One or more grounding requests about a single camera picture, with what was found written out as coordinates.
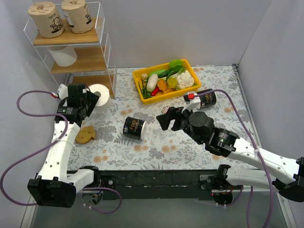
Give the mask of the white toilet paper roll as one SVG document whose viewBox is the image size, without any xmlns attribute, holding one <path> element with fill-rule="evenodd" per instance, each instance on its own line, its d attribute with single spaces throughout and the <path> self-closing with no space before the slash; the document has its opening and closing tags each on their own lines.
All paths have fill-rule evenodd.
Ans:
<svg viewBox="0 0 304 228">
<path fill-rule="evenodd" d="M 77 60 L 77 54 L 72 46 L 55 46 L 48 48 L 58 66 L 68 67 Z"/>
<path fill-rule="evenodd" d="M 102 84 L 93 84 L 89 86 L 90 91 L 97 95 L 98 101 L 94 107 L 94 111 L 104 112 L 111 104 L 110 90 Z"/>
</svg>

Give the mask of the brown paper roll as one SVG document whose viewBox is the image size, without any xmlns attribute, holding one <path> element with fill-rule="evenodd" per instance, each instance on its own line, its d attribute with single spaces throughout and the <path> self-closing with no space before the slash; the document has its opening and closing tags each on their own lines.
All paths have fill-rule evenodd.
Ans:
<svg viewBox="0 0 304 228">
<path fill-rule="evenodd" d="M 65 30 L 60 14 L 53 2 L 33 3 L 28 9 L 28 14 L 43 38 L 58 37 Z"/>
<path fill-rule="evenodd" d="M 64 0 L 61 8 L 73 33 L 82 34 L 93 28 L 93 21 L 85 0 Z"/>
</svg>

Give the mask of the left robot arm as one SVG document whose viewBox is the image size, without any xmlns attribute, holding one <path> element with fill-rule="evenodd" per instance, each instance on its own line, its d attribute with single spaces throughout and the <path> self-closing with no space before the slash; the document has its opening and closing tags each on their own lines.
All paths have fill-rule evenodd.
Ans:
<svg viewBox="0 0 304 228">
<path fill-rule="evenodd" d="M 83 166 L 74 174 L 67 174 L 76 136 L 99 97 L 85 84 L 60 85 L 57 95 L 61 101 L 55 117 L 53 145 L 39 173 L 29 180 L 28 190 L 40 206 L 70 208 L 79 191 L 86 187 L 96 190 L 101 184 L 95 166 Z"/>
</svg>

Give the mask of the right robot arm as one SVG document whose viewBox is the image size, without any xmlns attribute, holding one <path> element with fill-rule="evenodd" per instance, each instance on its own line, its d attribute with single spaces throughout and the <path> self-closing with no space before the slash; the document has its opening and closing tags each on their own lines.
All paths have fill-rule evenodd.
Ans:
<svg viewBox="0 0 304 228">
<path fill-rule="evenodd" d="M 236 133 L 217 128 L 214 120 L 204 112 L 192 112 L 170 107 L 165 114 L 156 117 L 162 130 L 182 130 L 206 151 L 253 166 L 253 169 L 234 169 L 220 165 L 213 180 L 217 188 L 247 185 L 273 189 L 281 196 L 295 201 L 304 200 L 304 159 L 289 159 L 264 149 L 256 150 L 252 143 Z"/>
</svg>

